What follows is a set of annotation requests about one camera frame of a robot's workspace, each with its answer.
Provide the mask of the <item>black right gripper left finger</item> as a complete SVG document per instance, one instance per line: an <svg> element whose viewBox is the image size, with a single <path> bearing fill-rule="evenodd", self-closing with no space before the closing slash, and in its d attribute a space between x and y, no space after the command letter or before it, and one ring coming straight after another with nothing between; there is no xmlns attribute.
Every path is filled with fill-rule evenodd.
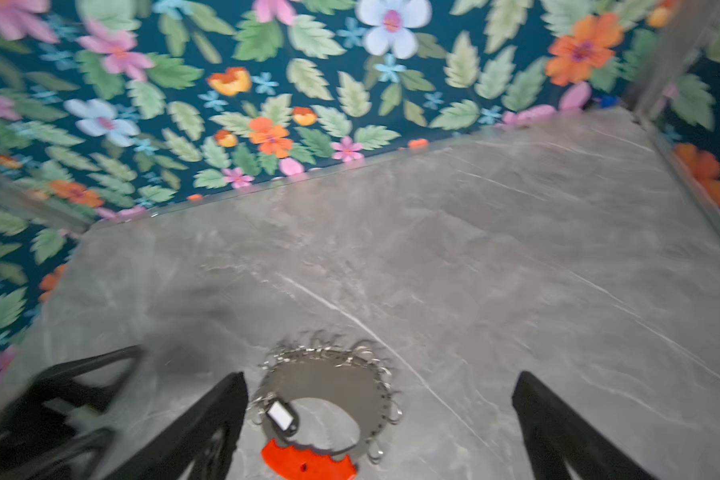
<svg viewBox="0 0 720 480"><path fill-rule="evenodd" d="M224 377L109 479L224 479L248 407L244 374Z"/></svg>

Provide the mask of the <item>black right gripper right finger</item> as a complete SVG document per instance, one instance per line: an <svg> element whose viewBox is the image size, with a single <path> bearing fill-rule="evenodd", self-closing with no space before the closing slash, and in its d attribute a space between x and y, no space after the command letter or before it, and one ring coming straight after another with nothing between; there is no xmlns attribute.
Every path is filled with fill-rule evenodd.
<svg viewBox="0 0 720 480"><path fill-rule="evenodd" d="M529 371L512 394L523 442L536 479L652 479Z"/></svg>

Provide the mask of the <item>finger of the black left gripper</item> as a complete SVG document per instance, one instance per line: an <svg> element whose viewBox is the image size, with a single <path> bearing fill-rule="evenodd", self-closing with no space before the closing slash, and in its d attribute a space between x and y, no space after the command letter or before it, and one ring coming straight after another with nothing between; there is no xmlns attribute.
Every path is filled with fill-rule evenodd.
<svg viewBox="0 0 720 480"><path fill-rule="evenodd" d="M90 479L116 439L108 427L78 434L0 427L0 479Z"/></svg>
<svg viewBox="0 0 720 480"><path fill-rule="evenodd" d="M74 407L87 406L104 413L135 374L145 354L141 345L134 345L51 366L36 375L14 403L38 406L58 399ZM82 379L122 362L125 363L123 370L108 383L89 384Z"/></svg>

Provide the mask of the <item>key with black tag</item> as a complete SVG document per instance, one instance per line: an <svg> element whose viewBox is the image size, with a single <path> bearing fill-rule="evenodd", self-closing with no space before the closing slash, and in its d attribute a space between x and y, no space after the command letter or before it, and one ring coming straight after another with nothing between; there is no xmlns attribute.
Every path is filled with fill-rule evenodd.
<svg viewBox="0 0 720 480"><path fill-rule="evenodd" d="M300 418L288 402L275 398L267 407L266 415L282 436L290 438L298 432Z"/></svg>

